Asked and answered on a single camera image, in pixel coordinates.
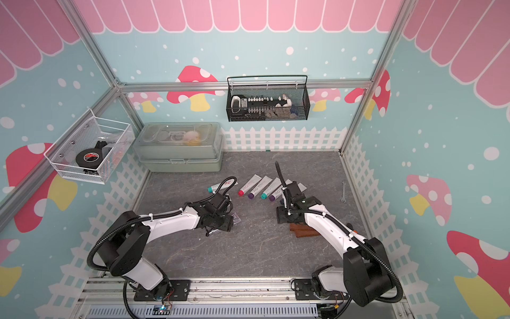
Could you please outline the brown microfiber cloth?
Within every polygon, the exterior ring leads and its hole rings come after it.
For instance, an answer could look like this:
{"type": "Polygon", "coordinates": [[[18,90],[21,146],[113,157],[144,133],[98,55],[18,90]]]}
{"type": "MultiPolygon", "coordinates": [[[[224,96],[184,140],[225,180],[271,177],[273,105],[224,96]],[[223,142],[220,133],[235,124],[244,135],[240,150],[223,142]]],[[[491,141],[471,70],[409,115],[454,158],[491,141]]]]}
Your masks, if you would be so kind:
{"type": "Polygon", "coordinates": [[[299,223],[291,223],[290,231],[294,233],[296,238],[320,236],[320,233],[317,232],[312,227],[310,227],[308,225],[304,225],[304,224],[299,224],[299,223]]]}

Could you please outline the purple cap toothpaste tube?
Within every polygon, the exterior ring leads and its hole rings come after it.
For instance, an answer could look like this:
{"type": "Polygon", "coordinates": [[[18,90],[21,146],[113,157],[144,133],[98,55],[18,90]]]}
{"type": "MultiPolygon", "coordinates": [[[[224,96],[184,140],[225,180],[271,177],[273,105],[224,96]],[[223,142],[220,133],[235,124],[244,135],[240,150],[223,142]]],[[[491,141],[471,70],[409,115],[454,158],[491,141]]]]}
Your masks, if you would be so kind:
{"type": "Polygon", "coordinates": [[[265,187],[269,186],[269,184],[272,182],[272,178],[269,178],[268,176],[264,176],[257,184],[256,186],[250,191],[248,194],[249,199],[254,199],[261,191],[264,190],[265,187]]]}
{"type": "Polygon", "coordinates": [[[271,202],[274,202],[276,199],[278,199],[281,195],[283,194],[283,191],[282,191],[282,185],[280,186],[280,188],[278,190],[276,190],[268,199],[271,201],[271,202]]]}

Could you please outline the teal cap toothpaste tube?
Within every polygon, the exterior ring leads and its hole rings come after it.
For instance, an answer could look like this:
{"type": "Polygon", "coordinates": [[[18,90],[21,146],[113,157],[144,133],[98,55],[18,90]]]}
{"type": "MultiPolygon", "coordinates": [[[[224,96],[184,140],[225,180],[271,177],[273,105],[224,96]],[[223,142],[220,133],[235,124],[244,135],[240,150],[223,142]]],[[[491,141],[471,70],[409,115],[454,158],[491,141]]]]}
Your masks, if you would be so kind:
{"type": "Polygon", "coordinates": [[[261,198],[267,199],[269,198],[276,190],[278,190],[281,186],[281,180],[279,178],[275,178],[269,186],[263,191],[261,198]]]}
{"type": "Polygon", "coordinates": [[[233,179],[229,179],[227,180],[226,182],[224,183],[218,183],[218,184],[215,184],[213,186],[210,186],[208,188],[208,192],[209,193],[216,193],[217,191],[223,191],[223,190],[227,190],[228,188],[230,188],[232,185],[238,185],[239,183],[238,182],[235,182],[235,180],[233,179]]]}

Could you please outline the purple cap toothpaste tube top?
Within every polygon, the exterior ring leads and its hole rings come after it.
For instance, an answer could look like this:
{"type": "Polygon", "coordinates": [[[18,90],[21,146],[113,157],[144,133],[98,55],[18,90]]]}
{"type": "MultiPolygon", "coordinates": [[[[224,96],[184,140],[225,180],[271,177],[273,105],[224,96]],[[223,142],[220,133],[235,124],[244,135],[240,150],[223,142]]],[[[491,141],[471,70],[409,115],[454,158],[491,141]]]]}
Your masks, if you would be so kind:
{"type": "Polygon", "coordinates": [[[249,199],[254,199],[261,191],[264,190],[265,187],[269,186],[269,184],[272,182],[272,178],[269,178],[268,176],[264,176],[257,184],[256,186],[250,191],[248,194],[249,199]]]}

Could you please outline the red cap toothpaste tube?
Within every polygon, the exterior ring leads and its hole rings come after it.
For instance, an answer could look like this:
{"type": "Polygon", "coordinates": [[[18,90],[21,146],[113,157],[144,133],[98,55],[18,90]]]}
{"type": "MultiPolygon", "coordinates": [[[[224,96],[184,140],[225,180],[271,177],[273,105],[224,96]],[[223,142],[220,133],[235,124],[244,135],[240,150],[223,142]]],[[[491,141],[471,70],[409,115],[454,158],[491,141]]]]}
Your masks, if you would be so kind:
{"type": "Polygon", "coordinates": [[[247,194],[262,178],[254,174],[238,191],[240,197],[247,194]]]}

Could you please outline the silver foil toothpaste tube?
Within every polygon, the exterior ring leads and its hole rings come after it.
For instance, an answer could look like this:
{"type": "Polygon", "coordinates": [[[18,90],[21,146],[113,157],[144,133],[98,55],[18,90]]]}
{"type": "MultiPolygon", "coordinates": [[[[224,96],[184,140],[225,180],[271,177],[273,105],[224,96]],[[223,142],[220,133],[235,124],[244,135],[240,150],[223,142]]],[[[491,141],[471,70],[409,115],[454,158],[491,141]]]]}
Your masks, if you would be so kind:
{"type": "Polygon", "coordinates": [[[236,213],[234,213],[232,216],[233,216],[233,223],[235,225],[241,222],[240,217],[236,213]]]}

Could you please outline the dark cap toothpaste tube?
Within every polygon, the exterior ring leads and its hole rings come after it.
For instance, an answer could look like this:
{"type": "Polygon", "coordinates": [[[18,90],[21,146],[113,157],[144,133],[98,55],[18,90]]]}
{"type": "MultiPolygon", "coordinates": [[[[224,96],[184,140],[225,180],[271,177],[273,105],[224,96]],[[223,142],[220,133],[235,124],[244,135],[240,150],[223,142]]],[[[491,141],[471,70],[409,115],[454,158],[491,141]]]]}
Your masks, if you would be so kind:
{"type": "Polygon", "coordinates": [[[299,187],[299,190],[300,190],[301,192],[303,192],[303,191],[305,191],[305,190],[307,189],[307,187],[306,187],[306,186],[304,186],[304,184],[302,184],[302,183],[299,183],[297,186],[299,187]]]}

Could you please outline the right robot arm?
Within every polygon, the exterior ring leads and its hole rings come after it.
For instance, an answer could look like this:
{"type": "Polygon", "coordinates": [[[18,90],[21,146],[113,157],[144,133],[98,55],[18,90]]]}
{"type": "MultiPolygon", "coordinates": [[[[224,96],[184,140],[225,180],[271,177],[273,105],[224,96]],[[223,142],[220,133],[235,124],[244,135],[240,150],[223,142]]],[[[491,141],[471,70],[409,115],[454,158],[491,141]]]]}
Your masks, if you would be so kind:
{"type": "Polygon", "coordinates": [[[392,270],[386,249],[376,237],[367,239],[341,222],[320,200],[306,197],[297,182],[286,182],[278,162],[283,205],[276,210],[279,224],[304,224],[317,231],[338,252],[342,267],[328,265],[313,273],[312,291],[320,299],[345,292],[350,301],[365,307],[374,300],[399,303],[404,290],[392,270]]]}

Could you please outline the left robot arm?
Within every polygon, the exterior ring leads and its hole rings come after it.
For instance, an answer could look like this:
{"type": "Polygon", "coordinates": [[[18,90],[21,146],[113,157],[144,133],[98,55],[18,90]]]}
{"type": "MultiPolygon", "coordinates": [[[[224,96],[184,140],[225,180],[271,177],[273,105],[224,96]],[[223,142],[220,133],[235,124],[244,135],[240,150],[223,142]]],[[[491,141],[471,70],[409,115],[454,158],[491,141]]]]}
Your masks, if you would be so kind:
{"type": "Polygon", "coordinates": [[[234,176],[228,177],[207,198],[187,202],[173,211],[145,215],[124,212],[92,246],[87,266],[122,277],[126,284],[137,283],[138,291],[154,300],[168,300],[173,285],[160,267],[143,256],[146,245],[180,231],[203,229],[206,236],[231,231],[234,217],[228,191],[236,182],[234,176]]]}

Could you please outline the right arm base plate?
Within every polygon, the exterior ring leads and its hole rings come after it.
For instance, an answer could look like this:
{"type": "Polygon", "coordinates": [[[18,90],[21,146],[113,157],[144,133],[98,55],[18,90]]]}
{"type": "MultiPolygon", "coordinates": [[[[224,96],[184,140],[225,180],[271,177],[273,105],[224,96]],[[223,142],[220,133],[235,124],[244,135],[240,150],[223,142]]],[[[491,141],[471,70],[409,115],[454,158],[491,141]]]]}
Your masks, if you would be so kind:
{"type": "Polygon", "coordinates": [[[296,300],[333,300],[343,302],[345,293],[326,291],[317,279],[292,279],[290,288],[294,291],[296,300]]]}

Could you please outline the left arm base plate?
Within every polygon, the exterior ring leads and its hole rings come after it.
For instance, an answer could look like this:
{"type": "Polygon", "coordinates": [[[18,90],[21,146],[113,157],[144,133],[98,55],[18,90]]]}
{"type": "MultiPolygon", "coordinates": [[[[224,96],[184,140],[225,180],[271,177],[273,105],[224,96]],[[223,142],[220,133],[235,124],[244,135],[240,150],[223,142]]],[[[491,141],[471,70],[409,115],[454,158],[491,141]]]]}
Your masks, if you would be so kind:
{"type": "Polygon", "coordinates": [[[147,290],[138,285],[135,290],[134,300],[136,302],[143,301],[187,301],[190,293],[190,280],[163,279],[154,289],[147,290]]]}

